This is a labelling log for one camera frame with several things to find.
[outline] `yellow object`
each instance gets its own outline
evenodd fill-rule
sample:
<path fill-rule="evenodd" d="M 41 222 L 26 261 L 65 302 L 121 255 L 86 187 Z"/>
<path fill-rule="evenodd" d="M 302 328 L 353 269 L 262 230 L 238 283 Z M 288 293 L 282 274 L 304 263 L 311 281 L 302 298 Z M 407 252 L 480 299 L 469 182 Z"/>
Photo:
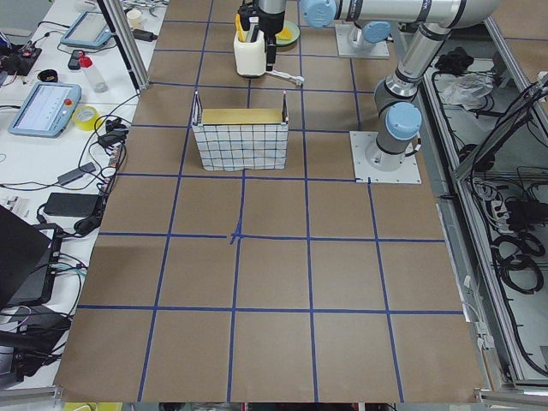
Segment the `yellow object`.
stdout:
<path fill-rule="evenodd" d="M 277 124 L 282 122 L 278 109 L 204 109 L 202 123 L 209 124 Z"/>
<path fill-rule="evenodd" d="M 246 41 L 246 37 L 244 36 L 243 28 L 241 27 L 241 21 L 240 21 L 240 15 L 236 13 L 236 32 L 238 33 L 238 40 L 240 40 L 242 43 Z"/>
<path fill-rule="evenodd" d="M 99 119 L 99 113 L 91 105 L 82 105 L 74 110 L 72 114 L 72 121 L 76 124 L 80 130 L 92 131 L 95 122 Z"/>
<path fill-rule="evenodd" d="M 121 402 L 66 402 L 65 411 L 121 411 Z"/>
<path fill-rule="evenodd" d="M 293 33 L 291 32 L 291 30 L 289 30 L 287 27 L 284 27 L 283 30 L 276 35 L 276 39 L 291 40 L 291 36 L 293 36 Z"/>

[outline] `white basket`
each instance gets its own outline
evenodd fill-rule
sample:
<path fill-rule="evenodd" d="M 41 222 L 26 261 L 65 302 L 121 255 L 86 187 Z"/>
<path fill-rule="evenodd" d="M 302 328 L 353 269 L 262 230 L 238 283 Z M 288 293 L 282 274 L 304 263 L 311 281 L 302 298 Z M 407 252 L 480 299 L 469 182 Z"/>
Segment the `white basket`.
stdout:
<path fill-rule="evenodd" d="M 236 171 L 285 167 L 289 130 L 285 92 L 281 117 L 283 121 L 279 123 L 204 124 L 202 114 L 202 104 L 196 92 L 192 130 L 204 169 Z"/>

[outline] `blue joint cap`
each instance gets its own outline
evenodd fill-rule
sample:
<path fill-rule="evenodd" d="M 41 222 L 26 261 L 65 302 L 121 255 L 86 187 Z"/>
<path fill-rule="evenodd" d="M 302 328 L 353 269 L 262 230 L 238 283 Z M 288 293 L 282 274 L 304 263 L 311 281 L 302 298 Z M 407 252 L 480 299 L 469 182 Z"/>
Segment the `blue joint cap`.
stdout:
<path fill-rule="evenodd" d="M 422 115 L 411 103 L 396 103 L 386 114 L 386 129 L 396 139 L 407 141 L 419 133 Z"/>
<path fill-rule="evenodd" d="M 314 28 L 329 25 L 337 13 L 335 0 L 301 0 L 301 7 L 308 26 Z"/>
<path fill-rule="evenodd" d="M 363 27 L 361 35 L 369 43 L 379 43 L 390 36 L 390 23 L 388 21 L 372 21 Z"/>

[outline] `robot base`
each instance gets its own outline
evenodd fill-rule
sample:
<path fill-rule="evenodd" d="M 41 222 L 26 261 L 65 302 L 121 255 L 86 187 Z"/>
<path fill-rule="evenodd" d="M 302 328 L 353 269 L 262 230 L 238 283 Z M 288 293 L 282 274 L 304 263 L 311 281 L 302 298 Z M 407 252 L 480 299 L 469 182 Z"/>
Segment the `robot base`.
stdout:
<path fill-rule="evenodd" d="M 384 182 L 392 184 L 420 184 L 420 173 L 414 156 L 405 157 L 402 166 L 395 171 L 382 171 L 374 168 L 366 159 L 366 149 L 369 143 L 377 138 L 376 132 L 351 131 L 352 159 L 354 160 L 354 176 L 357 182 Z M 413 147 L 409 144 L 408 152 Z"/>
<path fill-rule="evenodd" d="M 339 57 L 353 57 L 353 58 L 383 58 L 390 57 L 388 52 L 388 45 L 385 41 L 381 41 L 375 45 L 365 46 L 360 49 L 355 49 L 348 43 L 348 35 L 354 27 L 351 24 L 336 24 L 335 33 L 337 34 L 337 49 L 339 50 Z"/>

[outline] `white desk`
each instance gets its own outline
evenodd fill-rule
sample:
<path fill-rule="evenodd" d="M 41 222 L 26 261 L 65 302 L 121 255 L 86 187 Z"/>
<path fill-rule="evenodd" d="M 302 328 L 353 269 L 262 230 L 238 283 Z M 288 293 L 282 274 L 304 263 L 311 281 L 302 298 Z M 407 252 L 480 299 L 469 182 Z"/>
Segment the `white desk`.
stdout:
<path fill-rule="evenodd" d="M 44 20 L 54 21 L 65 25 L 70 25 L 79 12 L 74 10 L 74 2 L 71 0 L 56 0 L 51 6 L 49 13 Z M 154 17 L 144 12 L 145 30 L 159 33 L 162 20 L 164 18 L 165 8 L 158 8 Z M 64 31 L 63 27 L 53 26 L 45 23 L 41 25 L 33 39 L 41 38 L 44 33 L 51 30 Z M 128 71 L 125 68 L 120 52 L 117 48 L 100 51 L 91 54 L 93 63 L 97 65 L 99 71 L 105 78 L 109 90 L 104 93 L 95 93 L 86 81 L 83 73 L 79 70 L 71 71 L 67 67 L 69 54 L 57 50 L 57 44 L 62 37 L 60 33 L 52 33 L 49 37 L 41 39 L 37 46 L 42 48 L 42 54 L 29 76 L 25 79 L 18 77 L 10 85 L 0 88 L 0 104 L 20 105 L 27 97 L 31 88 L 37 80 L 36 75 L 45 69 L 55 69 L 59 75 L 59 81 L 69 84 L 80 84 L 82 88 L 82 97 L 80 105 L 92 104 L 100 115 L 108 114 L 127 98 L 135 95 L 134 86 L 129 78 Z M 138 49 L 146 67 L 150 64 L 152 52 L 156 42 L 137 41 Z M 113 45 L 114 40 L 110 40 L 109 45 Z M 138 99 L 134 98 L 129 103 L 118 109 L 115 114 L 129 121 L 134 116 Z M 16 110 L 0 110 L 0 153 L 5 154 L 5 159 L 0 163 L 0 182 L 41 182 L 52 184 L 57 181 L 57 177 L 63 173 L 73 170 L 78 166 L 78 159 L 91 132 L 79 130 L 72 122 L 55 139 L 26 137 L 8 133 L 7 128 L 15 116 Z M 107 156 L 103 153 L 100 146 L 92 150 L 94 157 L 102 164 L 108 163 Z M 82 163 L 92 161 L 88 154 L 82 160 Z M 84 176 L 80 180 L 70 183 L 68 188 L 82 188 L 92 180 L 91 176 Z M 28 223 L 37 223 L 35 213 L 38 207 L 44 204 L 52 192 L 63 192 L 61 188 L 47 188 L 33 192 L 20 192 L 0 188 L 0 196 L 19 196 L 29 199 L 29 214 L 24 219 Z M 98 192 L 95 182 L 89 187 L 78 191 L 78 193 L 96 194 Z M 69 217 L 48 217 L 48 222 L 57 223 L 68 232 L 73 232 L 74 222 L 79 218 Z M 63 241 L 62 252 L 80 259 L 85 264 L 89 263 L 93 245 L 97 239 L 98 230 L 82 239 L 67 239 Z M 78 295 L 79 281 L 76 274 L 69 273 L 56 278 L 53 287 L 51 300 L 46 306 L 54 311 L 67 313 L 74 305 L 74 300 Z M 65 333 L 59 343 L 63 343 L 68 336 Z M 57 373 L 60 361 L 49 366 L 41 367 L 31 378 L 25 378 L 25 381 L 10 388 L 10 390 L 25 389 L 47 389 L 53 386 L 53 380 Z"/>

